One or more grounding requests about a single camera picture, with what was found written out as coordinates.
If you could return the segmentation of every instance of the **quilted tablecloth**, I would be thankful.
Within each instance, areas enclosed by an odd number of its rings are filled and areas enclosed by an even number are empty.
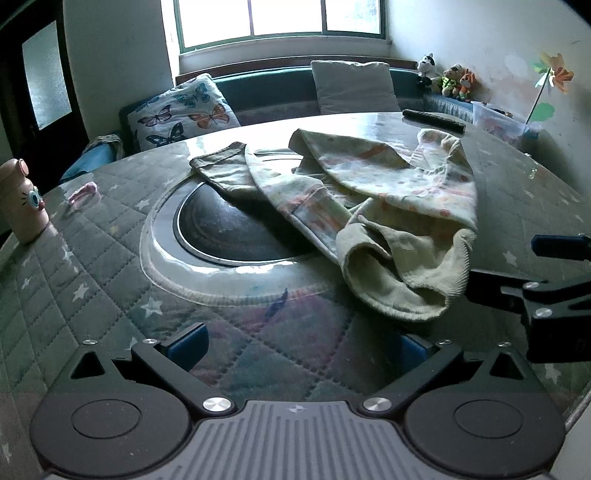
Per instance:
[[[31,245],[14,236],[0,250],[0,477],[35,478],[28,439],[38,402],[85,339],[129,349],[207,324],[210,351],[192,373],[239,404],[248,398],[358,402],[399,375],[385,334],[392,320],[356,301],[345,286],[315,295],[288,292],[266,305],[204,306],[153,285],[142,272],[139,238],[152,207],[190,174],[189,159],[234,141],[286,147],[297,128],[417,145],[422,126],[399,113],[300,118],[217,132],[117,161],[45,195],[51,223]],[[479,232],[472,267],[557,280],[591,271],[588,262],[539,259],[537,233],[576,235],[591,221],[581,196],[534,160],[467,126],[460,135],[478,188]],[[72,209],[65,198],[93,180],[99,195]],[[456,303],[429,325],[431,340],[467,350],[508,340],[525,351],[516,315]],[[587,392],[589,364],[534,365],[565,420]]]

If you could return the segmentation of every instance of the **pillow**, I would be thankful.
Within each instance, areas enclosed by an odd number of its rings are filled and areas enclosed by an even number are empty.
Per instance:
[[[380,61],[312,61],[320,113],[399,112],[390,66]]]
[[[208,73],[146,100],[127,120],[135,151],[240,126]]]

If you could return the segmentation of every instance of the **cartoon eyes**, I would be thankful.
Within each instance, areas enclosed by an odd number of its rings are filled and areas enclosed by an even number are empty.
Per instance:
[[[43,198],[39,195],[37,187],[33,187],[33,190],[29,193],[23,193],[21,200],[23,205],[28,203],[29,206],[35,210],[39,210],[39,206],[43,203]]]

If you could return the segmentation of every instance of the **stuffed toy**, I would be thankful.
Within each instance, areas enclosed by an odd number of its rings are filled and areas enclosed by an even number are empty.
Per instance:
[[[466,73],[460,79],[460,93],[458,94],[457,99],[462,102],[470,103],[472,101],[470,99],[470,93],[472,92],[475,83],[476,76],[474,75],[474,72],[466,69]]]
[[[441,93],[444,97],[457,97],[460,93],[460,79],[466,73],[466,69],[459,63],[443,72],[443,76],[433,82],[431,89],[435,93]]]
[[[417,70],[419,86],[431,86],[433,78],[437,77],[437,73],[435,73],[435,60],[433,60],[432,53],[430,53],[429,55],[425,55],[418,62]]]

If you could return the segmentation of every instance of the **towel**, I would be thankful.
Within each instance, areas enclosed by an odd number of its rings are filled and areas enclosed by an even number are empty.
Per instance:
[[[355,296],[387,316],[426,322],[463,294],[477,196],[458,138],[423,129],[410,151],[300,129],[290,148],[304,157],[293,173],[243,144],[191,166],[229,195],[263,195],[339,265]]]

